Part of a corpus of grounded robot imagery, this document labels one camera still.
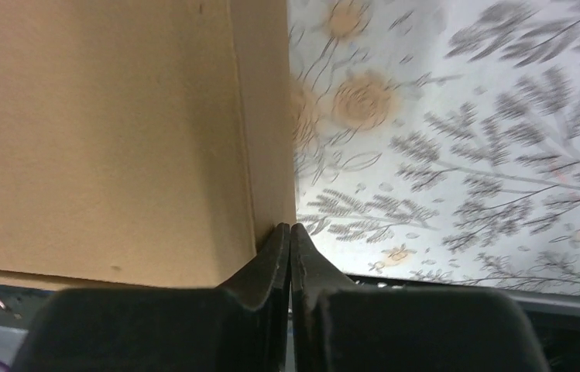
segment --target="yellow flower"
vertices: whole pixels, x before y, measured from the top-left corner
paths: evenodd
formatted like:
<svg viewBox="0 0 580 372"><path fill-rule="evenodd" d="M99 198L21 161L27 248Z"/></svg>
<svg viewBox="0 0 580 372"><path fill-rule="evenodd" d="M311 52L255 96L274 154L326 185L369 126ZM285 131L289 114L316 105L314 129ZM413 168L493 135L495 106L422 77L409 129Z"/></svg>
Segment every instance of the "yellow flower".
<svg viewBox="0 0 580 372"><path fill-rule="evenodd" d="M317 98L305 84L292 78L290 105L294 119L294 146L303 147L316 135L315 126L319 120Z"/></svg>
<svg viewBox="0 0 580 372"><path fill-rule="evenodd" d="M367 27L368 5L356 0L341 0L336 2L326 19L326 32L334 39L347 41L360 35Z"/></svg>
<svg viewBox="0 0 580 372"><path fill-rule="evenodd" d="M333 116L349 129L370 130L396 108L398 98L382 76L372 72L351 76L335 93Z"/></svg>

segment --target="box side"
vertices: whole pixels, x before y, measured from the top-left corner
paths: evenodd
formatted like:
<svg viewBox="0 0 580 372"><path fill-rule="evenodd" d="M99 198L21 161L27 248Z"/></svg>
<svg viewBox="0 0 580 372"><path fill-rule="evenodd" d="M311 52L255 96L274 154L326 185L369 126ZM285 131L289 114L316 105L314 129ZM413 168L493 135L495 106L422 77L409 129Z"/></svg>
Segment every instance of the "box side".
<svg viewBox="0 0 580 372"><path fill-rule="evenodd" d="M253 256L228 4L0 2L0 272L212 286Z"/></svg>
<svg viewBox="0 0 580 372"><path fill-rule="evenodd" d="M256 242L294 223L287 4L230 1Z"/></svg>

